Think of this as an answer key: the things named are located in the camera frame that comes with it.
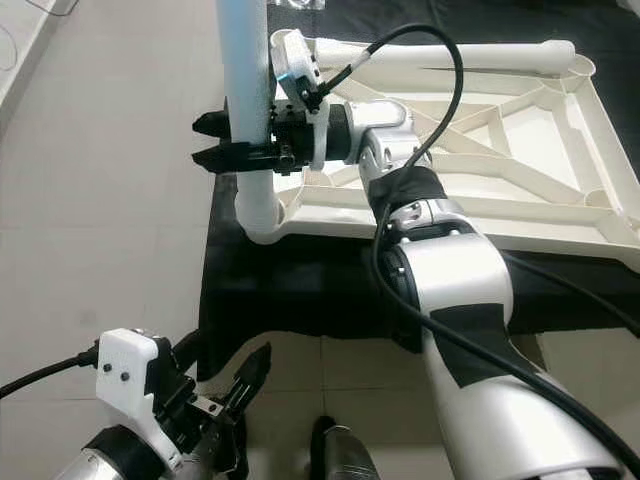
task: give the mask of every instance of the tiled floor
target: tiled floor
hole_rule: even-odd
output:
[[[221,79],[211,0],[80,0],[61,22],[0,142],[0,383],[106,329],[176,340],[196,325],[213,179],[191,164],[206,140],[190,124],[221,105]],[[248,412],[252,478],[304,478],[323,413],[353,427],[385,478],[451,478],[418,357],[382,341],[268,338],[272,373]],[[202,388],[219,390],[266,339]],[[542,346],[640,446],[635,344],[587,332]],[[0,478],[47,479],[75,455],[105,423],[92,383],[71,371],[0,405]]]

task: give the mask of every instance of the vertical white pole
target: vertical white pole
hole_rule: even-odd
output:
[[[224,88],[234,142],[268,140],[269,55],[265,0],[217,0]],[[270,170],[238,173],[236,217],[252,237],[273,232],[279,204]]]

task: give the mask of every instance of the white pipe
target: white pipe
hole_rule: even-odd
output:
[[[269,55],[264,0],[217,0],[224,88],[234,142],[268,140]],[[276,229],[279,204],[273,172],[237,174],[236,217],[251,237]]]
[[[315,55],[324,68],[341,68],[352,62],[366,44],[317,38]],[[458,45],[464,67],[470,69],[521,70],[542,74],[566,72],[576,56],[573,43],[547,40],[536,44]],[[442,45],[385,45],[371,56],[368,64],[451,68],[451,56]]]

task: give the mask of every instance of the black table surface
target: black table surface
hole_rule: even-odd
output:
[[[636,175],[640,173],[640,19],[614,0],[327,0],[322,11],[270,6],[269,30],[372,41],[409,22],[427,22],[459,43],[574,42],[597,66],[594,83]],[[435,43],[424,35],[399,43]],[[368,241],[291,235],[251,243],[235,219],[233,175],[218,176],[200,299],[208,342],[198,377],[215,375],[249,338],[293,331],[338,338],[391,338],[412,352],[419,334],[380,302],[367,268]],[[640,276],[616,261],[515,252],[640,318]],[[605,312],[562,287],[511,268],[511,333],[618,326]]]

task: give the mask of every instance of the black cloth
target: black cloth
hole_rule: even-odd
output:
[[[640,19],[615,0],[327,0],[323,11],[270,6],[269,30],[373,41],[409,22],[432,23],[459,43],[568,39],[591,58],[594,83],[640,172]],[[398,43],[435,43],[408,35]],[[249,338],[269,330],[339,338],[391,338],[410,351],[406,319],[389,311],[367,269],[370,242],[291,235],[275,245],[251,243],[233,208],[235,178],[216,178],[205,253],[200,326],[208,343],[198,377],[215,375]],[[640,276],[616,261],[511,252],[603,295],[640,318]],[[514,287],[510,333],[617,326],[590,301],[509,267]]]

